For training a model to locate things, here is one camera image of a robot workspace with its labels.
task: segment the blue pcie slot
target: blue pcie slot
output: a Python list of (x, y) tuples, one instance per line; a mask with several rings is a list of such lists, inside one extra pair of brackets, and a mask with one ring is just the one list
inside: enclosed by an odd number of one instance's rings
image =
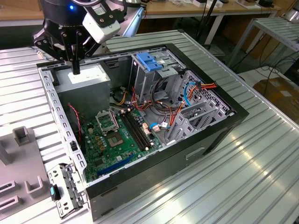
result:
[(123, 159), (122, 161), (119, 161), (119, 162), (116, 163), (116, 164), (113, 164), (113, 165), (110, 166), (110, 167), (107, 167), (107, 168), (105, 168), (105, 169), (103, 169), (103, 170), (98, 171), (98, 172), (97, 172), (97, 175), (98, 175), (98, 176), (101, 176), (101, 175), (103, 175), (103, 174), (109, 173), (110, 171), (112, 171), (112, 170), (114, 170), (114, 169), (117, 169), (117, 168), (119, 168), (119, 167), (121, 167), (121, 166), (123, 166), (123, 165), (129, 163), (130, 160), (131, 160), (131, 158), (132, 158), (133, 156), (134, 156), (134, 154), (130, 155), (130, 156), (129, 156), (128, 158), (126, 158), (126, 159)]

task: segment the green circuit board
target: green circuit board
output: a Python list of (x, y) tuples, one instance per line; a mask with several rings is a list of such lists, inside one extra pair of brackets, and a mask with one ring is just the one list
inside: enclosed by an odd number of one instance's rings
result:
[[(130, 115), (134, 117), (137, 122), (145, 122), (138, 111), (132, 111)], [(115, 166), (115, 164), (120, 164), (121, 162), (127, 164), (135, 161), (162, 147), (161, 142), (153, 133), (154, 137), (152, 139), (147, 137), (148, 140), (153, 143), (152, 147), (149, 148), (148, 151), (140, 150), (119, 115), (116, 115), (116, 121), (119, 125), (118, 131), (109, 132), (106, 136), (102, 133), (96, 119), (88, 124), (82, 125), (82, 129), (86, 134), (86, 152), (84, 157), (87, 162), (85, 176), (88, 182), (96, 180), (98, 178), (98, 172), (100, 171), (113, 168), (113, 165)], [(93, 126), (92, 133), (88, 131), (90, 125)]]

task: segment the blue cable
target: blue cable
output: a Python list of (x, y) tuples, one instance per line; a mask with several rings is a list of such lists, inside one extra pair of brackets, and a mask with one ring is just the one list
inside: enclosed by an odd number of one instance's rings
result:
[(157, 124), (157, 123), (153, 123), (153, 124), (151, 124), (151, 125), (149, 126), (149, 128), (152, 129), (153, 126), (155, 126), (155, 125), (158, 125), (158, 124)]
[(187, 98), (187, 87), (188, 87), (189, 85), (196, 85), (196, 83), (188, 83), (188, 85), (186, 85), (186, 87), (185, 87), (185, 89), (184, 89), (184, 99), (185, 99), (186, 103), (188, 104), (188, 106), (190, 106), (189, 100), (188, 100), (188, 98)]

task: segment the blue plastic tab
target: blue plastic tab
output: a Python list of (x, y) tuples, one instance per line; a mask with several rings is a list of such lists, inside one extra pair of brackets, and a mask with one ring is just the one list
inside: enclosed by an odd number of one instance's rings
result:
[(55, 193), (55, 191), (54, 191), (54, 187), (51, 187), (51, 188), (50, 188), (50, 193), (51, 193), (51, 195), (54, 195), (54, 193)]
[(154, 57), (147, 52), (138, 53), (137, 58), (148, 71), (155, 71), (163, 68), (163, 66), (157, 63)]

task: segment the motherboard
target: motherboard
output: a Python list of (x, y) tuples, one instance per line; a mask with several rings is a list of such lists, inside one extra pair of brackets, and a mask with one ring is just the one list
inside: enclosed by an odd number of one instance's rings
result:
[[(107, 131), (108, 126), (118, 129)], [(88, 182), (162, 147), (155, 133), (145, 134), (145, 121), (137, 110), (125, 114), (106, 112), (101, 118), (83, 124), (85, 133), (85, 176)]]

